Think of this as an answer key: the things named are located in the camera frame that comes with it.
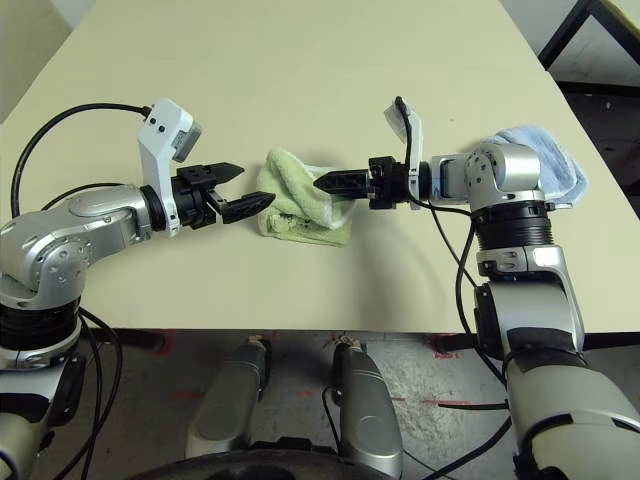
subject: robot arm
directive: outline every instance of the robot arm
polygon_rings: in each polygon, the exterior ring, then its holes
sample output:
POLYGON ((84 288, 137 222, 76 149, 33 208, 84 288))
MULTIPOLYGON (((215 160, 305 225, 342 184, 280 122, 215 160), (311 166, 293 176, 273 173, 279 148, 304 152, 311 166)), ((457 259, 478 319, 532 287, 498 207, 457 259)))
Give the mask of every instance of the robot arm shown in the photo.
POLYGON ((75 195, 14 218, 0 230, 0 478, 27 478, 52 427, 75 412, 84 358, 78 306, 89 266, 153 232, 176 235, 250 217, 274 199, 255 192, 227 202, 215 187, 243 172, 228 163, 179 168, 200 134, 191 115, 159 100, 138 142, 145 185, 75 195))
MULTIPOLYGON (((396 99, 400 114, 402 105, 396 99)), ((410 117, 403 117, 410 129, 410 117)), ((411 169, 409 162, 372 158, 369 170, 330 172, 315 185, 369 198, 372 209, 415 200, 468 203, 478 269, 489 279, 475 289, 478 342, 503 362, 519 478, 637 476, 640 415, 582 356, 582 319, 562 248, 553 243, 547 216, 553 205, 540 188, 535 152, 483 143, 420 162, 417 180, 411 169)))

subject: light green cloth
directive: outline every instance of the light green cloth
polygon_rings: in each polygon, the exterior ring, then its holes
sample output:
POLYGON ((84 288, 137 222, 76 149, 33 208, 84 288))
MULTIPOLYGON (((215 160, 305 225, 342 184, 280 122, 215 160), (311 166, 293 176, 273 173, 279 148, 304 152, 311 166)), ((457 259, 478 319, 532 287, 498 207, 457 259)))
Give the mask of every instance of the light green cloth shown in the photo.
POLYGON ((342 246, 351 236, 353 200, 332 197, 313 186, 313 181, 332 167, 303 164, 282 148, 269 152, 258 175, 258 190, 276 199, 258 214, 263 235, 295 242, 342 246))

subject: light blue cloth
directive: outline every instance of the light blue cloth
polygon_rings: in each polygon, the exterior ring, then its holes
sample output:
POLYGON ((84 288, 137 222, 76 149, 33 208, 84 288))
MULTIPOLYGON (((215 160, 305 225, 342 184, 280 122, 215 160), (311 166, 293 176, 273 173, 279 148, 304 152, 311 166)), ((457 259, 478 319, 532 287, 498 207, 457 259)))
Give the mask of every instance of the light blue cloth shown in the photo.
POLYGON ((502 130, 487 139, 489 143, 516 143, 531 147, 540 159, 540 184, 547 200, 570 204, 580 200, 589 179, 575 159, 544 128, 519 125, 502 130))

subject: red tape mark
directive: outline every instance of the red tape mark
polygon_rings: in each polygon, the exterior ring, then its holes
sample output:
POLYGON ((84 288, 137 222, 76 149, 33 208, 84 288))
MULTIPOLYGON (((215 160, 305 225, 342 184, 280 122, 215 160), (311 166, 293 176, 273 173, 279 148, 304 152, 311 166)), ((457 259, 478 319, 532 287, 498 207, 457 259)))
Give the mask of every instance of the red tape mark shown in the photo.
POLYGON ((175 399, 202 398, 204 397, 204 392, 198 390, 175 390, 169 396, 175 399))
POLYGON ((429 405, 471 405, 469 400, 438 400, 435 398, 427 398, 422 400, 421 403, 428 403, 429 405))
POLYGON ((460 355, 457 353, 438 353, 436 351, 433 352, 433 356, 438 359, 442 358, 460 358, 460 355))
POLYGON ((169 355, 173 350, 173 341, 176 336, 176 331, 173 329, 154 331, 164 335, 164 347, 162 347, 162 350, 157 352, 156 355, 169 355))

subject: beige table surface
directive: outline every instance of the beige table surface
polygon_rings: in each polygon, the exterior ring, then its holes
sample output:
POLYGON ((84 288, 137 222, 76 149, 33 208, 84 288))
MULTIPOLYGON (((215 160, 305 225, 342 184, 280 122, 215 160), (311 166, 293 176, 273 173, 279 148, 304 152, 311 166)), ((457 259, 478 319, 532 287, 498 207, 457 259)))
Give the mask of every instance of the beige table surface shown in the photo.
MULTIPOLYGON (((586 329, 638 330, 640 222, 495 0, 98 1, 4 124, 2 222, 22 147, 72 105, 172 98, 204 130, 188 163, 246 168, 221 189, 232 198, 275 146, 316 165, 402 158, 382 115, 398 94, 423 118, 425 156, 522 123, 553 132, 591 179, 576 209, 552 215, 586 329)), ((139 185, 139 125, 124 112, 59 125, 27 167, 23 211, 79 184, 139 185)), ((466 219, 443 223, 461 248, 466 219)), ((430 215, 406 205, 363 202, 346 248, 265 238, 252 219, 158 236, 88 277, 83 303, 118 327, 461 330, 455 264, 430 215)), ((465 301, 471 319, 467 286, 465 301)))

